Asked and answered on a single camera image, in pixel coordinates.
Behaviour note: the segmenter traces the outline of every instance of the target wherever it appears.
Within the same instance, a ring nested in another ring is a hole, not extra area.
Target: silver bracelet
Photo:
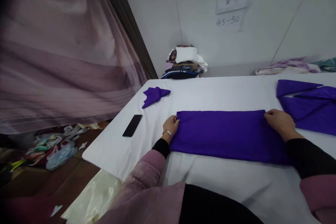
[[[168,130],[165,130],[163,133],[165,133],[165,132],[168,132],[168,134],[170,135],[170,139],[173,140],[173,134]]]

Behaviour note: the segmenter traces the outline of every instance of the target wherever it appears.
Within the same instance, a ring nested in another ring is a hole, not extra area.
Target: smartphone
[[[142,118],[142,115],[134,115],[132,120],[130,121],[129,125],[127,126],[125,132],[123,133],[123,137],[131,137],[133,136],[140,120]]]

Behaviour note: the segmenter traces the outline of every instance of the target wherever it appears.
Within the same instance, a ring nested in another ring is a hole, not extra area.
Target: pink curtain
[[[0,133],[112,119],[146,82],[108,0],[10,0]]]

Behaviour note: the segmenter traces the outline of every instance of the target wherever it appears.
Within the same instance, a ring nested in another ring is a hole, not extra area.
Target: pink sleeve
[[[336,175],[317,175],[300,183],[311,213],[322,224],[336,223]]]
[[[135,165],[110,208],[126,202],[142,190],[156,186],[165,163],[166,159],[160,152],[148,151]]]

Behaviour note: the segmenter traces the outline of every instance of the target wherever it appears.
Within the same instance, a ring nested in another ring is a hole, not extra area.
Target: plastic bag
[[[47,157],[48,162],[45,165],[47,170],[55,170],[67,162],[77,152],[77,147],[74,146],[75,142],[70,140],[64,140],[60,145],[60,150],[55,146]]]
[[[100,170],[61,217],[67,224],[95,223],[107,212],[121,186],[121,180]]]

